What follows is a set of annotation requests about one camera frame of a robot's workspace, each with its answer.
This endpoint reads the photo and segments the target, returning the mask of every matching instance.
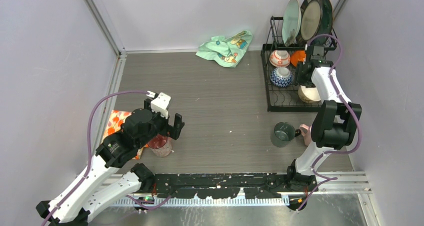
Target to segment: glass jar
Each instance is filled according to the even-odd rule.
[[[172,152],[171,138],[158,134],[147,143],[148,147],[158,157],[166,157]]]

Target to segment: black wire dish rack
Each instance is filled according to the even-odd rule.
[[[270,75],[275,69],[270,63],[270,55],[274,50],[288,51],[293,54],[294,51],[305,50],[304,46],[298,44],[284,45],[282,37],[283,17],[271,17],[269,21],[271,27],[269,29],[266,44],[262,45],[260,56],[262,57],[263,75],[265,77],[266,100],[269,112],[317,112],[320,109],[321,102],[305,103],[298,95],[299,85],[290,84],[288,87],[278,87],[270,81]],[[337,37],[334,29],[331,34]],[[328,51],[334,51],[337,43],[334,39],[328,38],[325,46],[325,54]],[[288,65],[290,71],[295,75],[296,68]]]

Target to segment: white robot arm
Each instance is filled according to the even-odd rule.
[[[158,134],[177,140],[184,127],[182,116],[175,114],[174,125],[169,122],[168,107],[171,97],[154,94],[154,99],[146,99],[144,108],[134,110],[121,130],[107,136],[96,149],[91,159],[87,177],[84,171],[59,196],[50,201],[41,201],[36,209],[41,217],[49,215],[50,225],[87,225],[97,214],[123,196],[148,189],[153,185],[153,174],[143,164],[136,164],[118,182],[96,192],[98,187],[116,173],[137,151]],[[58,203],[70,193],[60,205]]]
[[[290,184],[300,187],[310,185],[315,176],[313,169],[318,168],[329,156],[329,153],[325,152],[337,151],[345,145],[350,145],[355,135],[355,122],[340,96],[349,103],[358,118],[362,108],[359,104],[352,103],[345,95],[337,80],[336,70],[331,69],[332,65],[333,62],[326,61],[324,57],[323,46],[308,46],[306,61],[297,65],[295,83],[316,86],[322,106],[310,128],[310,145],[287,168]],[[335,122],[337,117],[343,122]]]

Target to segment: green cloth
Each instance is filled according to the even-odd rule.
[[[215,60],[223,67],[236,67],[245,55],[253,39],[250,31],[241,31],[226,39],[224,36],[212,37],[199,46],[196,56],[206,60]]]

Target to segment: white bracket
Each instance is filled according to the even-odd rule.
[[[91,170],[82,184],[64,201],[64,203],[53,213],[53,218],[58,218],[61,223],[70,222],[80,212],[86,199],[101,185],[109,176],[116,173],[119,168],[105,168],[106,162],[100,156],[93,156],[91,161]],[[84,176],[87,167],[81,174],[63,191],[59,196],[49,202],[48,210],[53,208],[62,200],[62,198],[71,191],[73,187]]]
[[[322,102],[325,100],[334,100],[341,103],[342,101],[339,99],[339,95],[336,93],[336,90],[330,81],[329,72],[330,67],[315,68],[312,72],[312,82],[315,84]],[[351,100],[346,96],[342,87],[340,86],[339,81],[337,80],[336,70],[331,72],[331,76],[333,77],[335,84],[340,90],[340,95],[342,95],[347,102],[350,102]]]
[[[85,211],[90,211],[87,221],[91,222],[111,204],[129,193],[139,190],[141,185],[142,183],[139,181],[139,177],[133,172],[128,172],[118,181],[99,192],[93,193],[83,206]]]
[[[317,147],[316,142],[311,142],[309,146],[306,148],[305,152],[296,159],[296,172],[302,175],[315,175],[312,172],[312,163],[316,160],[318,156],[326,151],[334,151],[331,147]],[[319,166],[325,161],[325,159],[330,154],[324,154],[324,156],[315,164],[315,168],[319,168]]]
[[[151,110],[153,112],[160,112],[161,116],[168,119],[168,108],[170,107],[171,97],[161,92],[151,103]]]

